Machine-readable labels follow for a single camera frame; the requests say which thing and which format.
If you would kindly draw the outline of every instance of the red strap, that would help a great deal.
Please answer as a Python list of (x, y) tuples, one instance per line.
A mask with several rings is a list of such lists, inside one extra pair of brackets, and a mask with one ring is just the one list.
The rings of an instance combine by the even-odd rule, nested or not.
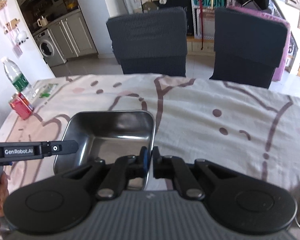
[(199, 0), (199, 7), (200, 7), (200, 20), (201, 20), (201, 50), (203, 50), (203, 7), (202, 7), (202, 0)]

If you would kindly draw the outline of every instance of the kitchen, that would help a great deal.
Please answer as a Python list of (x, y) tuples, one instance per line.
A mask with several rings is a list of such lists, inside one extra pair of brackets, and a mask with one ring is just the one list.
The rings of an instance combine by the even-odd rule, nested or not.
[(77, 0), (17, 0), (26, 24), (50, 66), (97, 54)]

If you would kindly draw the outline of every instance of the kitchen counter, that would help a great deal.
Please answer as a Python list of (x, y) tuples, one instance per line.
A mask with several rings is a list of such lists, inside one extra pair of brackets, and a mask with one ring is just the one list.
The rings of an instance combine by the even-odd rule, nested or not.
[(77, 12), (81, 12), (81, 9), (78, 8), (78, 9), (72, 11), (72, 12), (69, 12), (69, 13), (67, 13), (67, 14), (65, 14), (65, 15), (63, 15), (63, 16), (61, 16), (61, 17), (59, 17), (58, 19), (54, 20), (53, 22), (48, 23), (47, 25), (45, 25), (44, 27), (42, 27), (41, 29), (39, 29), (38, 31), (36, 31), (35, 33), (33, 33), (32, 36), (34, 37), (34, 36), (38, 35), (40, 32), (46, 30), (46, 29), (49, 28), (51, 25), (53, 25), (53, 24), (59, 22), (59, 21), (62, 20), (63, 18), (69, 17), (69, 16), (72, 15), (72, 14), (76, 14)]

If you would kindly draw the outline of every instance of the green bottle label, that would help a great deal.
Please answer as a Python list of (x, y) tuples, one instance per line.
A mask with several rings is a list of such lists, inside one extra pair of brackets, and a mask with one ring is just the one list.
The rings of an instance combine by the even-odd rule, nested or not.
[(16, 77), (14, 82), (12, 83), (18, 92), (22, 92), (27, 85), (29, 85), (29, 81), (25, 78), (25, 76), (21, 73)]

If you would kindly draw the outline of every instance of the soda can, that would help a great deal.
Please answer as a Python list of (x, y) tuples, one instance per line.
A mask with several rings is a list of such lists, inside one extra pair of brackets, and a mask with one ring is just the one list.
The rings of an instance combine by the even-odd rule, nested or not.
[(33, 106), (21, 93), (15, 93), (9, 105), (23, 120), (27, 120), (34, 111)]

